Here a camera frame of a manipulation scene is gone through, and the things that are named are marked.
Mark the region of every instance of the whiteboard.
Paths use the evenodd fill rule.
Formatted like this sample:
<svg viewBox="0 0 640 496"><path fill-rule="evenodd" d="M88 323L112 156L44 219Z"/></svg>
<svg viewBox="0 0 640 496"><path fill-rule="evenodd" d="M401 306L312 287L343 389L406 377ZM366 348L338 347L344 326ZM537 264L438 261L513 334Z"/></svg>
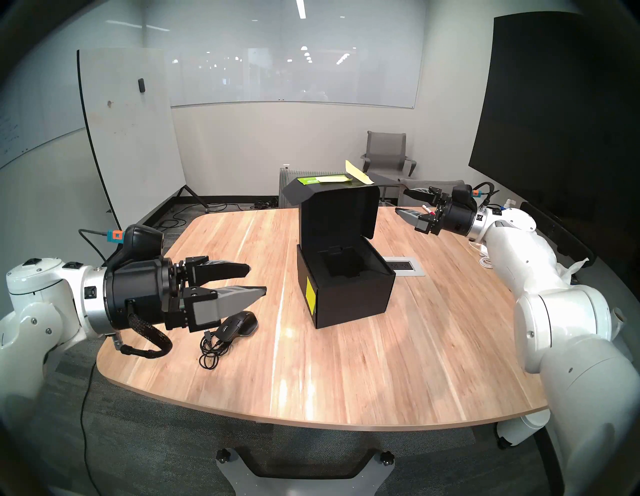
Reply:
<svg viewBox="0 0 640 496"><path fill-rule="evenodd" d="M141 18L137 2L109 0L70 20L20 61L0 87L0 168L32 148L84 127L76 51L142 46Z"/></svg>
<svg viewBox="0 0 640 496"><path fill-rule="evenodd" d="M166 52L171 105L293 100L414 107L425 0L304 5L306 19L295 0L149 1L145 22L153 28L145 46Z"/></svg>
<svg viewBox="0 0 640 496"><path fill-rule="evenodd" d="M144 48L79 50L77 64L96 165L116 223L126 228L186 183L164 54Z"/></svg>

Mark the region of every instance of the green label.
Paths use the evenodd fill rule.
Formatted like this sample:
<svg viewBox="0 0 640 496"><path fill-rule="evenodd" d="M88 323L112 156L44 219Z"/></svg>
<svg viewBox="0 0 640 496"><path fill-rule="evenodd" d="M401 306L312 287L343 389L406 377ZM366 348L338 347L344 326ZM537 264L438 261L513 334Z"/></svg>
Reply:
<svg viewBox="0 0 640 496"><path fill-rule="evenodd" d="M298 181L300 181L304 185L315 184L316 182L320 182L318 181L317 177L298 177Z"/></svg>

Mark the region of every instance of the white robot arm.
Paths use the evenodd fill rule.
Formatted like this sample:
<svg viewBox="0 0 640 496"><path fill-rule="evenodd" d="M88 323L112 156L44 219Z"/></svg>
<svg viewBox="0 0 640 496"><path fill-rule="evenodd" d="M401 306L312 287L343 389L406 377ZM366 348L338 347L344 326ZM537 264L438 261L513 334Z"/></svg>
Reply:
<svg viewBox="0 0 640 496"><path fill-rule="evenodd" d="M107 335L123 354L158 358L172 344L153 324L206 330L266 294L265 287L201 287L251 269L206 256L173 264L161 256L163 235L155 229L133 225L123 239L106 267L29 259L7 273L14 311L0 321L0 417L10 431L29 418L47 371L72 346ZM127 328L160 350L124 344L120 330Z"/></svg>
<svg viewBox="0 0 640 496"><path fill-rule="evenodd" d="M640 376L611 343L609 306L596 289L571 285L535 221L519 209L476 205L472 188L409 190L435 212L396 209L415 229L450 230L486 246L493 269L511 290L520 366L540 373L556 427L565 494L579 494L604 468L640 410Z"/></svg>

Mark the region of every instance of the yellow sticker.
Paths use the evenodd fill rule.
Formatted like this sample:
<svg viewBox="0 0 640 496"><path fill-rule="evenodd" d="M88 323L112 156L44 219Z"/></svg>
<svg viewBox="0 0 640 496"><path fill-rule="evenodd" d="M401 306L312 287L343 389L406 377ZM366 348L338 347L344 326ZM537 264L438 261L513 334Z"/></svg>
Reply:
<svg viewBox="0 0 640 496"><path fill-rule="evenodd" d="M305 293L307 297L307 304L309 305L309 310L311 311L311 315L314 314L314 310L316 309L316 292L311 287L311 281L309 277L307 277L307 292Z"/></svg>
<svg viewBox="0 0 640 496"><path fill-rule="evenodd" d="M347 170L347 174L351 174L357 180L359 180L362 184L373 184L373 181L369 179L369 176L366 175L363 171L358 169L355 165L353 165L348 160L344 161L344 167Z"/></svg>
<svg viewBox="0 0 640 496"><path fill-rule="evenodd" d="M321 175L316 177L319 182L349 182L351 177L346 177L344 174L340 175Z"/></svg>

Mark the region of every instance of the black screw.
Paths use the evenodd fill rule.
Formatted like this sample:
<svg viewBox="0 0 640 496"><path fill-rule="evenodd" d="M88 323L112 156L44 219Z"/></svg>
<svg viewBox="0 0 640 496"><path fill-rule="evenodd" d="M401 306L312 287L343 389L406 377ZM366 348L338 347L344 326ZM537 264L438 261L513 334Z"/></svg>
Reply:
<svg viewBox="0 0 640 496"><path fill-rule="evenodd" d="M385 451L384 453L380 453L380 461L382 465L385 467L394 464L395 456L390 451Z"/></svg>
<svg viewBox="0 0 640 496"><path fill-rule="evenodd" d="M220 463L228 462L229 458L231 458L231 453L229 453L229 451L226 449L219 449L216 453L216 460L218 460Z"/></svg>

